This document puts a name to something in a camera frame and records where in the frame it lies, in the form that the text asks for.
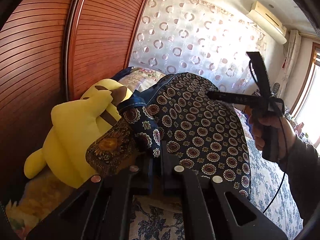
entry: silver screw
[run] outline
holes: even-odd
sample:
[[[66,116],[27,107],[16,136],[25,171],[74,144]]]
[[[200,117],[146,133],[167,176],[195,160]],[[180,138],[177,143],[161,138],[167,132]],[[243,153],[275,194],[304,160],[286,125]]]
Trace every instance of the silver screw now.
[[[94,175],[94,176],[91,177],[91,181],[93,183],[100,182],[101,181],[101,177],[99,175]]]
[[[223,179],[220,176],[213,176],[212,181],[215,183],[221,183]]]
[[[136,172],[136,171],[138,171],[138,170],[139,170],[139,167],[138,167],[138,166],[136,166],[136,165],[131,165],[131,166],[130,166],[130,171]]]
[[[177,166],[174,167],[174,170],[176,172],[183,172],[184,171],[184,167],[181,166],[181,165],[177,165]]]

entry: device handle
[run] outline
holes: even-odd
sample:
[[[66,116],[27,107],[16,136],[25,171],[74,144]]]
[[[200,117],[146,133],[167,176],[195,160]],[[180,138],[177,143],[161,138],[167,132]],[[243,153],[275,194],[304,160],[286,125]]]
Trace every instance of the device handle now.
[[[262,139],[265,142],[265,145],[262,150],[262,158],[273,163],[278,162],[278,129],[272,126],[263,126]]]

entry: slatted wood panel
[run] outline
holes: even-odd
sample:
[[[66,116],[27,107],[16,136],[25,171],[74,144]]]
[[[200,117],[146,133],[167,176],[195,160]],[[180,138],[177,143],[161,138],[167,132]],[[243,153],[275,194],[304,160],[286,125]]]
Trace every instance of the slatted wood panel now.
[[[60,54],[70,1],[23,0],[0,32],[1,178],[42,147],[51,109],[64,100]]]
[[[124,68],[143,0],[84,0],[77,26],[74,98]]]

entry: bed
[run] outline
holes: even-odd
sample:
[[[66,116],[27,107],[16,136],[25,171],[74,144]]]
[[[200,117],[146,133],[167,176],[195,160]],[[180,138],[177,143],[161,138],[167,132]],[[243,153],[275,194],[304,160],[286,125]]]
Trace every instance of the bed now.
[[[166,76],[164,73],[148,68],[130,67],[113,78],[131,91],[142,92],[155,85],[164,76]],[[237,109],[235,111],[243,127],[249,151],[250,201],[260,211],[263,211],[277,191],[283,173],[276,164],[262,159],[261,152],[255,148],[245,115]],[[42,191],[39,197],[39,194],[34,194],[34,192],[41,191],[40,187],[44,183],[50,183],[52,186]],[[26,185],[19,206],[11,202],[7,204],[6,213],[12,228],[21,239],[24,239],[28,232],[66,199],[72,191],[72,188],[58,181],[49,170],[43,171]],[[31,203],[30,197],[33,194],[33,202]],[[288,239],[293,239],[301,231],[302,220],[290,193],[287,177],[278,196],[267,210],[266,216],[286,233]],[[153,238],[161,240],[184,239],[179,200],[164,198],[160,192],[155,192],[151,197],[135,196],[132,205],[129,239]]]

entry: window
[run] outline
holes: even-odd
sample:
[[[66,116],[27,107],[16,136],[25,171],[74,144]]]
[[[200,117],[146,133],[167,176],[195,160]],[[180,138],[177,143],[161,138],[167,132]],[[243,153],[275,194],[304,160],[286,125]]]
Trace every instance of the window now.
[[[303,130],[315,147],[320,143],[320,45],[313,46],[310,66],[295,109],[292,111],[298,123],[303,122]]]

